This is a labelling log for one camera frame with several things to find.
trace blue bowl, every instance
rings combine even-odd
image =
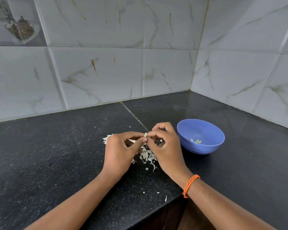
[[[209,154],[225,141],[225,135],[217,126],[199,119],[185,119],[177,124],[181,145],[196,154]]]

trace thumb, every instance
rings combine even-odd
[[[158,156],[160,148],[155,144],[155,142],[150,137],[147,137],[146,139],[147,139],[147,146],[150,148],[151,151],[153,151],[155,155]]]
[[[132,152],[134,154],[137,153],[137,151],[140,149],[140,147],[143,145],[143,139],[145,139],[144,137],[139,138],[131,147],[129,147],[130,149],[132,149]]]

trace orange bracelet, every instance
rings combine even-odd
[[[194,180],[196,178],[199,178],[200,179],[200,176],[198,176],[197,174],[193,175],[192,178],[190,178],[190,180],[187,182],[186,186],[184,187],[184,190],[183,190],[183,197],[184,198],[189,198],[189,196],[187,195],[187,192],[188,192],[188,189],[190,188],[192,182],[194,182]]]

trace black granite countertop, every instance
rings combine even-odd
[[[288,129],[189,91],[124,104],[137,119],[114,103],[0,123],[0,229],[23,229],[94,179],[107,134],[199,118],[221,128],[226,140],[207,156],[183,149],[187,166],[243,208],[288,230]],[[127,229],[180,197],[160,168],[153,173],[137,160],[82,229]]]

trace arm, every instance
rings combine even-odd
[[[184,189],[193,174],[185,165],[180,141],[173,126],[170,123],[158,123],[148,136],[147,145],[157,157],[162,170]],[[164,139],[165,143],[158,147],[151,137]],[[200,179],[192,183],[188,196],[217,230],[275,230]]]
[[[125,132],[108,138],[104,167],[84,188],[28,226],[26,230],[78,230],[103,197],[127,172],[131,160],[143,145],[144,134]],[[128,139],[137,139],[132,145]]]

